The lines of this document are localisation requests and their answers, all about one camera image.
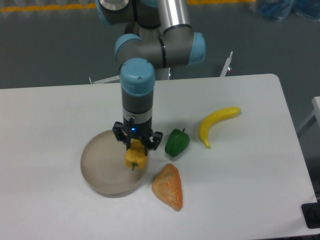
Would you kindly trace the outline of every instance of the green bell pepper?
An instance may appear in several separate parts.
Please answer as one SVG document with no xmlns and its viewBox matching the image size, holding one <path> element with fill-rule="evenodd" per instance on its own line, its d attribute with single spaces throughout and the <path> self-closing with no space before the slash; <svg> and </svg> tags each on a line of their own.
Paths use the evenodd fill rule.
<svg viewBox="0 0 320 240">
<path fill-rule="evenodd" d="M 185 129 L 182 131 L 175 128 L 169 135 L 164 151 L 171 157 L 176 157 L 186 149 L 190 142 L 190 137 L 186 134 Z"/>
</svg>

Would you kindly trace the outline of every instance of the bread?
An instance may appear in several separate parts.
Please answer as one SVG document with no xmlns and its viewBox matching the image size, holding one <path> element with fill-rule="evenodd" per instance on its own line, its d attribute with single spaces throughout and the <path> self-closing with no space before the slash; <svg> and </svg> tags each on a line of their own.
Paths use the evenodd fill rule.
<svg viewBox="0 0 320 240">
<path fill-rule="evenodd" d="M 176 211 L 183 205 L 181 179 L 178 169 L 171 163 L 164 166 L 152 184 L 153 193 Z"/>
</svg>

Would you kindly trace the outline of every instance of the pepper stem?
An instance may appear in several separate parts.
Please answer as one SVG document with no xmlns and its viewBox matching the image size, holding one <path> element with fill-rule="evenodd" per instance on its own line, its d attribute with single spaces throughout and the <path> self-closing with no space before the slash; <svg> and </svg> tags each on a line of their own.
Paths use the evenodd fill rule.
<svg viewBox="0 0 320 240">
<path fill-rule="evenodd" d="M 135 170 L 135 166 L 138 166 L 138 164 L 136 164 L 135 162 L 132 163 L 132 169 L 131 171 Z"/>
</svg>

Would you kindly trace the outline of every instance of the black object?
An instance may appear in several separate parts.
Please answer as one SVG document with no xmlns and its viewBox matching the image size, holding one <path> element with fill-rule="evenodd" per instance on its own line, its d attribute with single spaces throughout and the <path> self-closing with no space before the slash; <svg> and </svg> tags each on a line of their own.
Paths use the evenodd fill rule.
<svg viewBox="0 0 320 240">
<path fill-rule="evenodd" d="M 306 226 L 309 229 L 320 228 L 320 205 L 317 202 L 301 205 Z"/>
<path fill-rule="evenodd" d="M 149 150 L 156 150 L 159 146 L 163 133 L 153 132 L 151 129 L 151 118 L 144 123 L 135 124 L 134 119 L 129 121 L 124 119 L 124 124 L 116 121 L 112 131 L 119 142 L 123 142 L 128 150 L 131 146 L 131 139 L 140 140 L 144 146 L 144 155 L 148 155 Z"/>
</svg>

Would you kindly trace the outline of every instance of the yellow floor stripe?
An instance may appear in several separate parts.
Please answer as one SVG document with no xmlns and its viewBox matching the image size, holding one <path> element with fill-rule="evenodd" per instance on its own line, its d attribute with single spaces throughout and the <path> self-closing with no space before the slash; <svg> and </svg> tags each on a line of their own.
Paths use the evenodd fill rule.
<svg viewBox="0 0 320 240">
<path fill-rule="evenodd" d="M 235 4 L 235 3 L 252 3 L 256 0 L 187 0 L 189 5 L 194 4 Z"/>
<path fill-rule="evenodd" d="M 231 3 L 251 3 L 256 0 L 187 0 L 189 5 L 194 4 L 231 4 Z M 95 9 L 95 3 L 89 3 L 86 6 L 81 4 L 67 4 L 60 5 L 46 5 L 46 6 L 25 6 L 20 8 L 18 6 L 7 6 L 0 9 L 0 13 L 4 12 L 27 12 L 27 11 L 47 11 L 47 10 L 71 10 L 71 9 Z"/>
<path fill-rule="evenodd" d="M 67 4 L 64 6 L 60 5 L 46 5 L 46 6 L 25 6 L 20 8 L 18 6 L 7 6 L 0 9 L 0 13 L 4 12 L 26 12 L 26 11 L 47 11 L 47 10 L 70 10 L 70 9 L 95 9 L 95 3 L 89 3 L 86 6 L 82 4 Z"/>
</svg>

